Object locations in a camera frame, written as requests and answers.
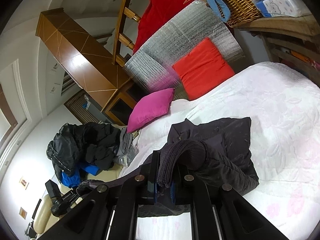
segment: wall picture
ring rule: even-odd
[[[29,185],[29,182],[27,182],[24,177],[22,177],[19,181],[19,183],[21,184],[21,186],[24,188],[24,189],[27,189],[28,185]]]
[[[23,217],[23,219],[26,219],[27,212],[21,207],[19,211],[19,215]]]

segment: bed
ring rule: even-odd
[[[133,171],[167,141],[172,124],[251,117],[252,161],[260,185],[244,196],[290,240],[307,239],[320,220],[320,89],[291,68],[263,62],[194,101],[179,99],[145,126]],[[136,239],[191,239],[189,213],[139,218]]]

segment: red velvet fabric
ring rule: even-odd
[[[203,96],[235,74],[209,38],[196,45],[172,68],[180,76],[190,100]]]
[[[138,25],[138,37],[133,53],[136,53],[147,39],[193,0],[183,4],[185,1],[186,0],[150,0],[150,4]]]

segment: magenta cushion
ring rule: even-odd
[[[167,88],[143,97],[129,117],[127,132],[133,132],[156,117],[165,115],[169,110],[173,95],[174,88]]]

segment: screw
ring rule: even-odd
[[[195,178],[192,175],[186,175],[186,176],[184,176],[184,179],[186,181],[193,181]]]
[[[134,179],[135,179],[136,181],[143,181],[143,180],[144,180],[144,176],[141,175],[141,174],[139,174],[139,175],[135,176]]]
[[[104,184],[99,185],[99,186],[97,187],[97,190],[98,190],[98,192],[100,192],[100,193],[105,192],[107,189],[108,189],[108,187],[107,187],[106,185],[104,185]]]
[[[224,191],[230,191],[232,189],[231,185],[230,184],[223,184],[222,185],[222,189]]]

